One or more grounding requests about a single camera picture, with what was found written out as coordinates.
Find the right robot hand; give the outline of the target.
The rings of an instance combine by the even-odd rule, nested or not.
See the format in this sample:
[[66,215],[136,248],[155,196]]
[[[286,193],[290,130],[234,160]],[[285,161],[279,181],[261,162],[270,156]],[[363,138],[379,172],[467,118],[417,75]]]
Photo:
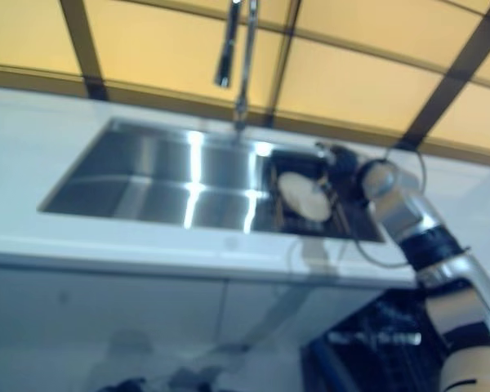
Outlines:
[[370,157],[343,145],[326,145],[317,142],[315,146],[320,152],[320,157],[326,163],[326,170],[317,180],[314,189],[329,190],[336,182],[339,182],[345,186],[349,198],[363,198],[359,173],[362,167],[368,163]]

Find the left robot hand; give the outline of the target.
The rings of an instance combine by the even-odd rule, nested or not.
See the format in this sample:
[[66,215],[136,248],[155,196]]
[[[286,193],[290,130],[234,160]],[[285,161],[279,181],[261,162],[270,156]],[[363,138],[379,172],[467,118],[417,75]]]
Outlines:
[[145,392],[147,382],[145,378],[132,378],[120,382],[114,387],[115,392]]

